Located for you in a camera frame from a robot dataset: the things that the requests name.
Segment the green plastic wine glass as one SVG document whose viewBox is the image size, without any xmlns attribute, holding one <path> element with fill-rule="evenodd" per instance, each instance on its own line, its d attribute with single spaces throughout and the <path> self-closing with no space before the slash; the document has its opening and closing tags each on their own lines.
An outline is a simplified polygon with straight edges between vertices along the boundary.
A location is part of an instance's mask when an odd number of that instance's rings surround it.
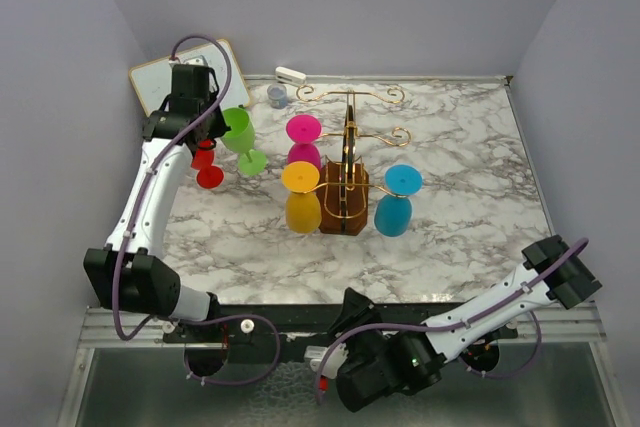
<svg viewBox="0 0 640 427">
<path fill-rule="evenodd" d="M 260 174 L 267 165 L 266 155 L 254 148 L 256 134 L 248 112 L 240 107 L 222 111 L 229 130 L 221 138 L 224 146 L 238 155 L 238 169 L 247 176 Z"/>
</svg>

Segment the red plastic wine glass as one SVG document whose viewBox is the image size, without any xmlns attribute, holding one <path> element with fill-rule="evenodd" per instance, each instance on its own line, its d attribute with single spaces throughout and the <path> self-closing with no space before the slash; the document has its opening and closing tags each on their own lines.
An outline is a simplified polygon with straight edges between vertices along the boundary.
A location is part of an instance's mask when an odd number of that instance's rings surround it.
<svg viewBox="0 0 640 427">
<path fill-rule="evenodd" d="M 203 189 L 214 189 L 224 180 L 223 170 L 214 164 L 214 140 L 204 140 L 198 144 L 191 168 L 197 171 L 196 182 Z"/>
</svg>

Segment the blue plastic wine glass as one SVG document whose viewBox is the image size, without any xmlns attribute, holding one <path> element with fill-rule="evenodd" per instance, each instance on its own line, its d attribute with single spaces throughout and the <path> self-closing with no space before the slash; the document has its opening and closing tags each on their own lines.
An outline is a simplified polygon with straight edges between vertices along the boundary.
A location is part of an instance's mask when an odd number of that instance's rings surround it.
<svg viewBox="0 0 640 427">
<path fill-rule="evenodd" d="M 374 226 L 387 237 L 403 235 L 409 227 L 413 207 L 410 197 L 422 187 L 422 176 L 414 167 L 395 165 L 385 173 L 388 193 L 379 201 Z"/>
</svg>

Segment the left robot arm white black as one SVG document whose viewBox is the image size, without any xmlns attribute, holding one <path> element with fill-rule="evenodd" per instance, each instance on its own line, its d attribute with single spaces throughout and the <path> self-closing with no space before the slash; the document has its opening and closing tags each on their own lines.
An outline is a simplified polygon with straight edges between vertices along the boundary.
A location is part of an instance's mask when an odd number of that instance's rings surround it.
<svg viewBox="0 0 640 427">
<path fill-rule="evenodd" d="M 217 298 L 183 285 L 161 256 L 177 189 L 200 143 L 229 129 L 218 100 L 224 90 L 208 66 L 172 67 L 171 90 L 145 121 L 140 165 L 119 221 L 83 261 L 101 307 L 186 321 L 202 342 L 220 332 Z"/>
</svg>

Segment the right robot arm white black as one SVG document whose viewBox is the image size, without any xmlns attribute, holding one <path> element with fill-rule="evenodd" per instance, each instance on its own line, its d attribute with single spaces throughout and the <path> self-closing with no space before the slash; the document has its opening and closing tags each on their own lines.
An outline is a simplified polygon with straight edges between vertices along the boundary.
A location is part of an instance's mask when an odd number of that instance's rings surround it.
<svg viewBox="0 0 640 427">
<path fill-rule="evenodd" d="M 524 260 L 504 279 L 473 299 L 418 324 L 387 322 L 352 327 L 319 361 L 322 380 L 334 380 L 342 404 L 357 412 L 395 393 L 413 395 L 441 379 L 442 369 L 465 349 L 514 318 L 553 303 L 571 309 L 601 288 L 579 255 L 585 238 L 568 245 L 554 235 L 526 247 Z"/>
</svg>

